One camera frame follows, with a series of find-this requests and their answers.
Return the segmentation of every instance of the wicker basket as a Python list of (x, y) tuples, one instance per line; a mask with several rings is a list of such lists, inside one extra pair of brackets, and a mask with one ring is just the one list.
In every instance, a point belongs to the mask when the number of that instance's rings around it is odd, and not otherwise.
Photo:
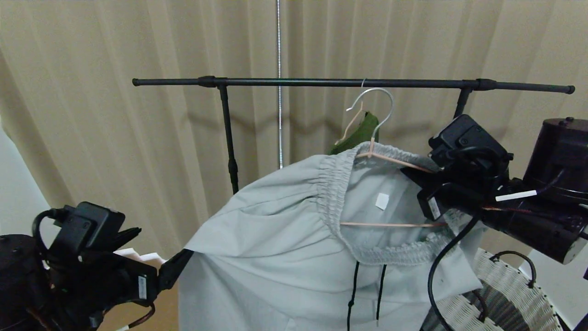
[[(532, 279), (499, 260), (503, 254), (516, 254), (531, 264)], [(561, 331), (553, 306), (541, 287), (535, 286), (536, 272), (528, 257), (504, 251), (495, 256), (478, 250), (475, 272), (483, 288), (438, 303), (439, 310), (456, 331)], [(445, 331), (431, 310), (423, 331)]]

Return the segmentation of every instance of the hanger hook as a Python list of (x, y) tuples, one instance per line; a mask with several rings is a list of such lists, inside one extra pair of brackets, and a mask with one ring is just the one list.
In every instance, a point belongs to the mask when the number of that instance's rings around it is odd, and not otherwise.
[(368, 88), (367, 90), (365, 90), (364, 92), (362, 92), (360, 95), (358, 95), (358, 97), (353, 102), (353, 105), (351, 105), (351, 107), (345, 109), (345, 111), (352, 110), (355, 107), (355, 105), (358, 103), (358, 101), (361, 100), (365, 94), (367, 94), (367, 93), (369, 93), (371, 91), (381, 91), (381, 92), (384, 92), (390, 98), (390, 112), (388, 113), (388, 116), (386, 116), (386, 118), (384, 118), (384, 120), (382, 122), (380, 122), (380, 124), (378, 124), (377, 127), (373, 130), (372, 139), (374, 139), (376, 137), (376, 132), (378, 131), (378, 129), (382, 126), (382, 124), (384, 124), (388, 120), (388, 118), (390, 118), (390, 116), (392, 116), (392, 111), (394, 110), (394, 97), (392, 96), (392, 93), (390, 93), (390, 91), (388, 91), (388, 90), (386, 90), (384, 88), (381, 88), (381, 87)]

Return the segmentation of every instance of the drawstring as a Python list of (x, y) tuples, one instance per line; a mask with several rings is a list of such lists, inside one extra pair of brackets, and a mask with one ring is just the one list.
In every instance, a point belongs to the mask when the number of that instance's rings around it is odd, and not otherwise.
[(386, 265), (382, 268), (382, 277), (380, 278), (380, 292), (377, 294), (376, 309), (376, 327), (380, 326), (380, 302), (382, 301), (382, 289), (384, 288), (384, 276), (386, 275)]
[(355, 290), (358, 289), (358, 270), (359, 270), (359, 261), (355, 264), (355, 274), (353, 274), (353, 292), (351, 293), (351, 300), (347, 304), (349, 310), (347, 311), (347, 331), (350, 331), (350, 323), (351, 323), (351, 307), (355, 303)]
[[(358, 289), (358, 271), (359, 261), (355, 264), (355, 273), (353, 274), (353, 291), (351, 292), (351, 300), (347, 304), (349, 310), (347, 311), (347, 331), (351, 328), (351, 307), (355, 303), (355, 291)], [(382, 268), (382, 277), (380, 278), (380, 290), (377, 294), (377, 310), (376, 310), (376, 326), (379, 326), (380, 322), (380, 302), (382, 301), (382, 289), (384, 288), (384, 276), (386, 275), (386, 265)]]

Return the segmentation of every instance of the green cloth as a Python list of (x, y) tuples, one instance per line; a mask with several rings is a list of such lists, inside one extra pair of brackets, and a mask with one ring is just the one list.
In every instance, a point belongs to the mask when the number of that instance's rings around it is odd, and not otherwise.
[(334, 145), (329, 152), (329, 155), (339, 154), (342, 151), (346, 151), (350, 148), (353, 148), (364, 141), (370, 141), (372, 139), (373, 130), (376, 129), (377, 125), (380, 122), (377, 120), (377, 117), (372, 114), (371, 112), (366, 112), (363, 121), (359, 124), (358, 128), (355, 129), (351, 135), (346, 138), (345, 140), (341, 141), (339, 144)]

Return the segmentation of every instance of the curtain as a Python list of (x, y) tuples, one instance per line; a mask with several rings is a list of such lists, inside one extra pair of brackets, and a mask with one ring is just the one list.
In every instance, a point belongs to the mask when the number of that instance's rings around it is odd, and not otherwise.
[[(521, 177), (545, 118), (586, 117), (588, 4), (282, 1), (283, 77), (574, 84), (474, 92), (466, 107)], [(170, 257), (231, 197), (218, 91), (132, 78), (276, 77), (275, 1), (0, 2), (0, 116), (50, 205), (91, 201)], [(283, 88), (284, 163), (325, 153), (360, 88)], [(380, 142), (427, 153), (458, 91), (392, 89)], [(367, 95), (382, 119), (389, 102)], [(239, 186), (278, 168), (275, 87), (229, 87)], [(486, 247), (521, 249), (506, 236)]]

